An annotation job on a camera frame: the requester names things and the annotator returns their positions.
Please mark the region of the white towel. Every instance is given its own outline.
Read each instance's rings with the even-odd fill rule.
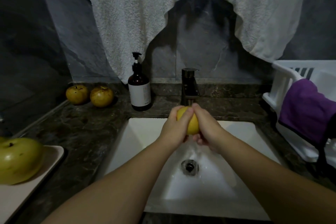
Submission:
[[[123,83],[132,52],[143,53],[166,26],[178,0],[90,0],[107,60]],[[298,25],[303,0],[227,0],[237,13],[235,35],[246,51],[268,62],[282,56]]]

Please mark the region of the gray wall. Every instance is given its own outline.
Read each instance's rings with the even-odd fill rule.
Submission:
[[[1,0],[0,36],[0,134],[15,133],[64,99],[71,76],[44,0]]]
[[[89,0],[46,0],[75,81],[118,81],[111,70]],[[178,81],[183,67],[210,82],[266,83],[270,64],[245,52],[230,32],[223,0],[181,0],[150,43],[144,70],[154,81]],[[336,59],[336,0],[304,0],[297,33],[282,59]]]

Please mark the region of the hand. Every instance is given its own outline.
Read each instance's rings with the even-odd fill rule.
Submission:
[[[217,151],[218,141],[223,134],[228,132],[220,126],[207,110],[202,109],[197,103],[193,103],[192,108],[195,111],[201,131],[199,134],[193,135],[193,140],[199,145],[208,145],[211,149]]]
[[[177,121],[177,111],[182,107],[183,106],[177,106],[171,109],[169,117],[163,125],[161,134],[157,139],[158,141],[168,143],[174,150],[187,138],[188,124],[194,114],[193,108],[188,108],[181,119]]]

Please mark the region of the forearm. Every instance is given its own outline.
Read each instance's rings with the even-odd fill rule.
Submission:
[[[61,205],[44,224],[137,223],[160,171],[174,151],[156,141]]]
[[[220,137],[220,154],[274,222],[334,223],[336,193],[282,167],[226,131]]]

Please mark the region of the drain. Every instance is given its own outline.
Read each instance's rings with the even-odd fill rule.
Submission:
[[[200,170],[198,163],[192,159],[184,160],[181,163],[181,168],[182,168],[183,174],[188,175],[188,176],[195,176]]]

